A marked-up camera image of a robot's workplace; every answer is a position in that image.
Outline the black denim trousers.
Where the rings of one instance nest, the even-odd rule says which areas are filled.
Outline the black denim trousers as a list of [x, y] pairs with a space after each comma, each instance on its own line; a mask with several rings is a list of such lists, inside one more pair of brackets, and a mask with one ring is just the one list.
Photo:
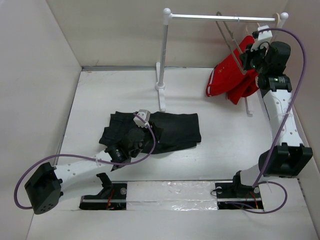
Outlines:
[[[157, 141], [153, 155], [194, 148], [202, 140], [197, 113], [157, 111], [150, 115], [149, 124]], [[119, 142], [130, 130], [137, 128], [133, 113], [117, 111], [110, 115], [109, 126], [104, 128], [98, 143], [109, 147]]]

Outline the grey metal trouser hanger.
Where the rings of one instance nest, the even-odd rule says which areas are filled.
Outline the grey metal trouser hanger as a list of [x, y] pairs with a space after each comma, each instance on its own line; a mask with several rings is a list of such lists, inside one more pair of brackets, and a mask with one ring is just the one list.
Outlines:
[[238, 60], [237, 56], [234, 53], [234, 50], [237, 50], [239, 54], [242, 54], [243, 51], [241, 50], [238, 42], [236, 41], [236, 39], [234, 37], [234, 33], [229, 28], [227, 22], [226, 21], [222, 21], [222, 23], [223, 23], [223, 25], [224, 25], [224, 27], [225, 27], [225, 29], [226, 29], [231, 41], [229, 41], [229, 39], [225, 35], [225, 32], [222, 30], [220, 21], [216, 21], [216, 25], [217, 25], [217, 27], [218, 27], [218, 29], [220, 31], [220, 34], [221, 34], [225, 44], [227, 45], [227, 47], [228, 47], [228, 49], [230, 51], [230, 54], [231, 54], [233, 60], [235, 61], [235, 63], [237, 65], [238, 69], [240, 70], [241, 74], [245, 75], [247, 73], [247, 71], [244, 70], [241, 61]]

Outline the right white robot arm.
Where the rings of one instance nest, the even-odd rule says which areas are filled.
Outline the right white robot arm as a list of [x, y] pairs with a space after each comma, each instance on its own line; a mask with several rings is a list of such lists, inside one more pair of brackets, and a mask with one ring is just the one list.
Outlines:
[[265, 41], [248, 44], [239, 56], [245, 70], [258, 73], [256, 83], [269, 120], [272, 144], [256, 165], [234, 175], [231, 191], [237, 197], [247, 194], [259, 180], [296, 177], [313, 156], [312, 148], [304, 145], [298, 133], [291, 106], [293, 88], [284, 74], [290, 54], [288, 44]]

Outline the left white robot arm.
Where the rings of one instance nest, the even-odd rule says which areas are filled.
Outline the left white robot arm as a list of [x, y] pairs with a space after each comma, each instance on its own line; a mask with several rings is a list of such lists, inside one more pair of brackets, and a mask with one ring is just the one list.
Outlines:
[[132, 159], [149, 143], [154, 149], [157, 140], [153, 130], [138, 127], [95, 157], [74, 155], [78, 161], [55, 166], [45, 161], [24, 185], [34, 214], [44, 214], [59, 202], [77, 196], [107, 198], [113, 187], [107, 170], [115, 171], [133, 165]]

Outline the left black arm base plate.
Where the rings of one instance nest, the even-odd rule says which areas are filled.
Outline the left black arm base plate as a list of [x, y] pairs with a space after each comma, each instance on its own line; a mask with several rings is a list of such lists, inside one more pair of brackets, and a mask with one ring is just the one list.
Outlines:
[[96, 175], [100, 179], [102, 189], [96, 195], [84, 195], [80, 199], [79, 208], [87, 211], [124, 211], [127, 209], [127, 181], [112, 182], [106, 173]]

